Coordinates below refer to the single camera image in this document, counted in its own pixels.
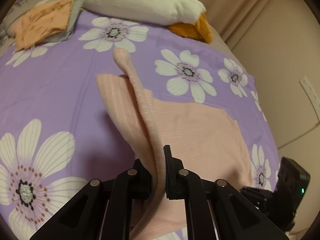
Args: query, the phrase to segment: metal screw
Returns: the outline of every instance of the metal screw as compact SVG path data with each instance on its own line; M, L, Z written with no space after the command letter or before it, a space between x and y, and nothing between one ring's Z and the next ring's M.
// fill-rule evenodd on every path
M100 181L98 179L93 179L90 181L90 185L95 187L98 186L100 184Z
M138 173L138 172L137 172L137 170L135 170L135 169L130 169L130 170L128 170L128 174L131 175L131 176L136 175L137 173Z
M186 175L189 174L189 171L186 170L186 169L181 169L181 170L179 171L179 174L182 175L182 176L186 176Z
M220 187L224 187L225 185L227 185L227 182L224 179L218 179L217 184Z

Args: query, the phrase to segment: white plush toy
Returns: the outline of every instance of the white plush toy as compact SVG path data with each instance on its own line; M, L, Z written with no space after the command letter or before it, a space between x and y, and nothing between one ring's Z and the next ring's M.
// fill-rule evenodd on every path
M198 0L84 0L84 8L106 16L163 26L195 23L205 12Z

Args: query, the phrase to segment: white electrical outlet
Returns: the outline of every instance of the white electrical outlet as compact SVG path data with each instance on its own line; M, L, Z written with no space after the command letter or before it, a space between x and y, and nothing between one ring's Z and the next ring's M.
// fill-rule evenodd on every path
M301 84L301 86L303 87L304 91L306 92L308 98L310 99L310 102L316 111L316 115L318 117L318 120L320 121L320 100L319 100L315 90L313 89L313 87L311 86L310 82L308 81L308 79L306 77L303 77L303 79L301 79L299 81L299 83Z

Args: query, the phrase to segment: cable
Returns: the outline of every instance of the cable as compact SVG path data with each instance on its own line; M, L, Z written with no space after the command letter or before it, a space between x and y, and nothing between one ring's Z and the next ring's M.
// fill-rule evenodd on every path
M293 140L291 140L291 141L289 141L289 142L287 142L287 143L279 146L279 147L278 147L278 150L282 149L283 147L287 146L288 144L290 144L290 143L292 143L292 142L300 139L301 137L305 136L306 134L310 133L311 131L313 131L314 129L316 129L319 125L320 125L320 122L317 123L316 125L314 125L311 129L309 129L309 130L306 131L305 133L303 133L303 134L299 135L298 137L294 138Z

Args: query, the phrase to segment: mattress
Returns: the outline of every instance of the mattress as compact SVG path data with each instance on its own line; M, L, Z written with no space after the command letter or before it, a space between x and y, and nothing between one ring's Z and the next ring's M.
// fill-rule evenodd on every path
M123 74L112 59L114 47L130 52L154 98L224 109L247 146L252 185L276 185L276 145L254 78L239 64L163 27L83 11L70 40L16 53L10 46L0 57L0 213L19 240L29 239L91 179L113 179L132 168L134 152L95 83L100 73ZM163 237L186 239L186 230Z

